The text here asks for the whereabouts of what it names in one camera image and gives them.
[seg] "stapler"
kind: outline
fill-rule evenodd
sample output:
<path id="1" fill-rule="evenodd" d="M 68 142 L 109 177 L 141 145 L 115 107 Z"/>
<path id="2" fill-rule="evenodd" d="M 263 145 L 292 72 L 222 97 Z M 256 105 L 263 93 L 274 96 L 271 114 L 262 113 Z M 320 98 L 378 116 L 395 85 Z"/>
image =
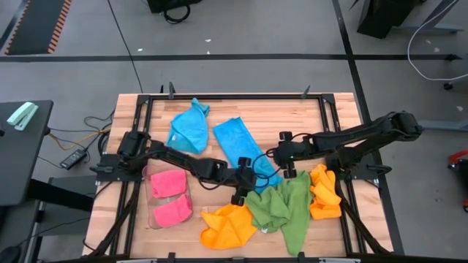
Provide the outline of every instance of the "stapler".
<path id="1" fill-rule="evenodd" d="M 32 116 L 36 113 L 37 108 L 39 108 L 39 106 L 34 103 L 25 102 L 8 118 L 7 123 L 9 125 L 15 125 L 16 130 L 23 131 L 32 119 Z"/>

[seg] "white cable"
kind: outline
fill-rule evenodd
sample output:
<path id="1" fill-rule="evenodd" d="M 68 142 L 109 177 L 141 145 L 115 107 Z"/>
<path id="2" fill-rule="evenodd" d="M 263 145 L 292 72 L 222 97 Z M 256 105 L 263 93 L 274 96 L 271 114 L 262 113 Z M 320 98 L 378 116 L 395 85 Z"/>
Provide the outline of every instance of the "white cable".
<path id="1" fill-rule="evenodd" d="M 431 18 L 429 21 L 425 22 L 424 24 L 422 24 L 417 30 L 416 32 L 412 35 L 411 39 L 409 40 L 409 43 L 408 43 L 408 50 L 407 50 L 407 55 L 408 55 L 408 61 L 409 63 L 411 64 L 411 66 L 413 68 L 415 68 L 416 72 L 419 73 L 419 75 L 421 75 L 421 77 L 424 77 L 425 79 L 427 80 L 435 80 L 435 81 L 453 81 L 453 80 L 458 80 L 458 79 L 461 79 L 463 77 L 466 77 L 468 76 L 468 74 L 465 74 L 465 75 L 462 75 L 462 76 L 458 76 L 458 77 L 454 77 L 454 78 L 450 78 L 450 79 L 442 79 L 442 78 L 430 78 L 430 77 L 427 77 L 425 76 L 423 73 L 421 73 L 419 71 L 419 69 L 412 63 L 411 61 L 411 58 L 410 58 L 410 48 L 411 48 L 411 43 L 412 43 L 412 40 L 415 38 L 416 34 L 424 27 L 426 26 L 427 24 L 429 24 L 430 22 L 432 22 L 434 19 L 438 18 L 441 14 L 443 14 L 445 11 L 447 11 L 447 9 L 451 8 L 457 1 L 454 0 L 452 3 L 450 3 L 449 5 L 447 5 L 446 8 L 444 8 L 444 10 L 442 10 L 439 14 L 435 15 L 433 18 Z"/>

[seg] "pink cloth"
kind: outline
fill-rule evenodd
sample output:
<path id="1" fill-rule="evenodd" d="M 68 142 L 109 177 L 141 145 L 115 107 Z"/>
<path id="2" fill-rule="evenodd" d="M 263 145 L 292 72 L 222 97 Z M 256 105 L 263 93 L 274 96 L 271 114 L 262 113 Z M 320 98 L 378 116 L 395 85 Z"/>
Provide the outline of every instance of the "pink cloth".
<path id="1" fill-rule="evenodd" d="M 187 220 L 192 214 L 192 201 L 182 194 L 176 200 L 153 209 L 156 222 L 161 227 L 174 226 Z"/>
<path id="2" fill-rule="evenodd" d="M 186 175 L 184 170 L 160 172 L 151 176 L 151 187 L 156 198 L 173 197 L 185 193 Z"/>

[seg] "yellow wire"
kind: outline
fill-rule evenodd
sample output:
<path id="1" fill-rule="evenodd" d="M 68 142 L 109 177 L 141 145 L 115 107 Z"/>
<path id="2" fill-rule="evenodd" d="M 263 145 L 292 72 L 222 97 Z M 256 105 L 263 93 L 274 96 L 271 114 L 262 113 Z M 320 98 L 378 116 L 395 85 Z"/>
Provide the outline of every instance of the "yellow wire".
<path id="1" fill-rule="evenodd" d="M 98 132 L 96 131 L 96 132 L 94 132 L 94 133 L 92 133 L 92 134 L 90 134 L 90 135 L 84 137 L 83 139 L 81 139 L 81 140 L 75 142 L 75 144 L 72 145 L 72 146 L 70 146 L 70 147 L 64 147 L 64 146 L 60 143 L 59 139 L 58 139 L 57 137 L 55 137 L 53 134 L 49 134 L 49 136 L 57 142 L 57 145 L 60 147 L 60 149 L 62 149 L 62 150 L 72 150 L 74 147 L 76 147 L 76 146 L 79 145 L 80 143 L 86 141 L 87 139 L 92 138 L 94 135 L 102 134 L 102 133 L 105 133 L 105 132 L 108 132 L 108 131 L 110 131 L 110 129 L 105 129 L 105 130 L 101 130 L 101 131 L 98 131 Z"/>

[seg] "floor mat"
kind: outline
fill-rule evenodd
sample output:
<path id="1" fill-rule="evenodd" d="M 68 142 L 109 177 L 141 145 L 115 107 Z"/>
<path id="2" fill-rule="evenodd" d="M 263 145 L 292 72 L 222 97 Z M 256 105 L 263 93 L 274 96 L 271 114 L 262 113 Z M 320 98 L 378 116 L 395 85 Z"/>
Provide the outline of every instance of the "floor mat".
<path id="1" fill-rule="evenodd" d="M 28 0 L 5 54 L 31 55 L 54 52 L 71 3 L 72 0 Z"/>

